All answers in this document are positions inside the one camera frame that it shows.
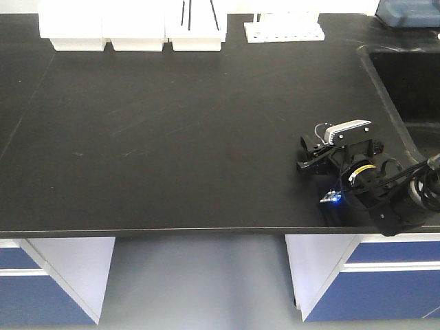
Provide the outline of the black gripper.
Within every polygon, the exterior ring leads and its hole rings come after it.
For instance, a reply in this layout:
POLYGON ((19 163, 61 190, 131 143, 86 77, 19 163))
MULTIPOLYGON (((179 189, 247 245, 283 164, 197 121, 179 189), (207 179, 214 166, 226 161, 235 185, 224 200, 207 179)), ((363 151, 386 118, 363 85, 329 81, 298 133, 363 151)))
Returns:
POLYGON ((301 174, 336 174, 333 188, 370 188, 384 181, 384 171, 376 157, 384 145, 373 138, 359 140, 333 137, 321 141, 309 135, 300 137, 303 151, 299 152, 296 169, 301 174))

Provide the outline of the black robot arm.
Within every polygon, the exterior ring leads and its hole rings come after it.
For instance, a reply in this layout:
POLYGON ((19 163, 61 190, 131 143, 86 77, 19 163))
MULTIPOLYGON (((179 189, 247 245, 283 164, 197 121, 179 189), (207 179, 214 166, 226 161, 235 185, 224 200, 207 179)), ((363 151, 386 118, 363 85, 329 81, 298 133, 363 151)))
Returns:
POLYGON ((300 173, 335 175, 318 202, 326 217, 338 218, 347 209, 365 212, 382 235, 391 237, 439 212, 438 155, 403 168, 395 158, 383 158, 384 145, 372 138, 337 145, 302 137, 300 145, 300 173))

